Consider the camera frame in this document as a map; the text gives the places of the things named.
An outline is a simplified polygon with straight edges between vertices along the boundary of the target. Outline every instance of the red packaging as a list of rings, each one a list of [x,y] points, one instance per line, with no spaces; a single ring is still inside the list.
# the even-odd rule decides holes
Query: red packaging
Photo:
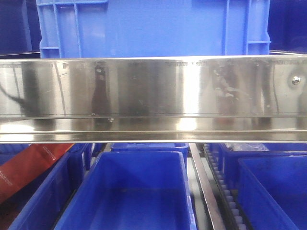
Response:
[[[73,144],[32,144],[0,166],[0,204],[50,168]]]

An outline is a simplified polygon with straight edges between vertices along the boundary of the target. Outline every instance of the blue plastic bin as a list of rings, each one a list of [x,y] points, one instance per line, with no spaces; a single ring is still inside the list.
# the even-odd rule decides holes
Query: blue plastic bin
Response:
[[[9,230],[51,229],[64,205],[84,177],[82,153],[87,144],[76,144],[53,167],[0,205],[14,207],[16,219]],[[5,161],[13,154],[0,154]]]
[[[187,167],[189,153],[188,143],[114,143],[111,151],[178,151],[183,154],[184,165]]]
[[[35,0],[1,0],[0,31],[0,54],[38,51],[41,33]]]
[[[17,154],[28,146],[29,144],[0,144],[0,154]]]
[[[264,145],[270,151],[232,151],[225,144],[211,144],[209,149],[214,150],[214,156],[218,151],[218,170],[223,171],[228,189],[238,189],[239,158],[307,154],[307,144],[305,143],[265,143]]]
[[[55,229],[196,230],[182,153],[103,153]]]
[[[271,0],[268,31],[271,48],[307,52],[307,1]]]
[[[42,58],[268,54],[270,0],[37,0]]]
[[[307,229],[307,156],[239,160],[238,201],[254,230]]]

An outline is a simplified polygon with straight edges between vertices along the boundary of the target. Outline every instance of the metal frame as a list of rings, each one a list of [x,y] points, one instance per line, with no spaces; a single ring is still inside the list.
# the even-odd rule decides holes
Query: metal frame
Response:
[[[307,141],[307,55],[0,60],[0,142]]]

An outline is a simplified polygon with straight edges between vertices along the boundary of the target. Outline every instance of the screw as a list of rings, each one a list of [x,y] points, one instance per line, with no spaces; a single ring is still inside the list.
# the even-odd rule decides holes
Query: screw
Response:
[[[298,85],[301,82],[301,78],[299,76],[294,76],[292,79],[293,85]]]

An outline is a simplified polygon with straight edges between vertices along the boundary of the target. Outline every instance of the blue plastic crate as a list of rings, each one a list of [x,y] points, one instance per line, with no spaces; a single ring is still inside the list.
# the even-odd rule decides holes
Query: blue plastic crate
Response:
[[[268,31],[271,48],[307,52],[307,1],[271,0]]]
[[[54,166],[0,205],[18,213],[9,230],[50,229],[84,177],[82,153],[87,144],[76,144]],[[0,163],[13,157],[0,154]]]
[[[182,154],[103,153],[55,229],[196,230]]]
[[[41,33],[35,0],[1,0],[0,30],[0,54],[38,51]]]
[[[270,0],[37,0],[42,58],[268,54]]]
[[[307,229],[307,156],[239,160],[238,201],[254,230]]]
[[[305,143],[265,143],[269,151],[232,151],[225,144],[211,144],[214,156],[218,151],[218,170],[223,171],[224,181],[228,189],[238,189],[239,164],[243,157],[302,155],[307,153]]]
[[[183,154],[184,165],[187,167],[189,153],[188,143],[114,143],[111,151],[178,151]]]
[[[0,144],[0,154],[17,154],[28,146],[29,144]]]

